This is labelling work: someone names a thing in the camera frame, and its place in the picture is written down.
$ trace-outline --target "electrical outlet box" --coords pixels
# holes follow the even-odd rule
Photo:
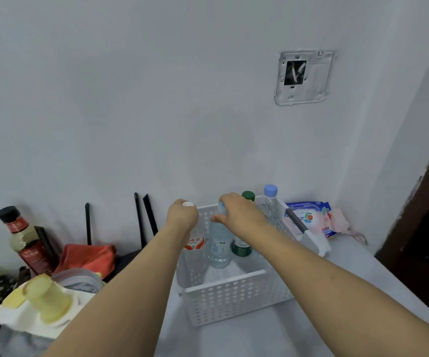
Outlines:
[[[277,105],[318,103],[328,94],[334,50],[283,51],[274,100]]]

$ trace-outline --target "red cloth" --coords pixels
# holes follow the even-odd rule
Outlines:
[[[54,274],[71,268],[85,268],[102,273],[102,278],[115,269],[115,246],[66,244]]]

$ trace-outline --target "hand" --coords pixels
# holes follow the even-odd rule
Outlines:
[[[198,209],[196,207],[184,207],[182,204],[186,202],[184,199],[177,199],[170,208],[166,216],[166,227],[174,228],[179,231],[183,237],[182,246],[188,243],[190,232],[198,223]]]
[[[264,213],[252,200],[237,193],[224,194],[219,200],[226,205],[228,215],[212,216],[211,221],[224,224],[246,243],[256,231],[269,225]]]

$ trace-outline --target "light blue bottle cap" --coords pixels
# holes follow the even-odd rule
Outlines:
[[[269,198],[274,198],[277,195],[277,186],[268,184],[264,187],[264,195]]]
[[[228,215],[228,211],[226,210],[226,206],[223,202],[218,203],[218,214],[224,214],[225,216]]]

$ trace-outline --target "green bottle cap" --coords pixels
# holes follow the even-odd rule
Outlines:
[[[251,191],[245,191],[245,192],[242,192],[242,194],[241,194],[243,197],[245,197],[246,199],[249,199],[249,200],[252,200],[252,201],[254,201],[254,199],[256,198],[256,195],[253,193],[253,192],[251,192]]]

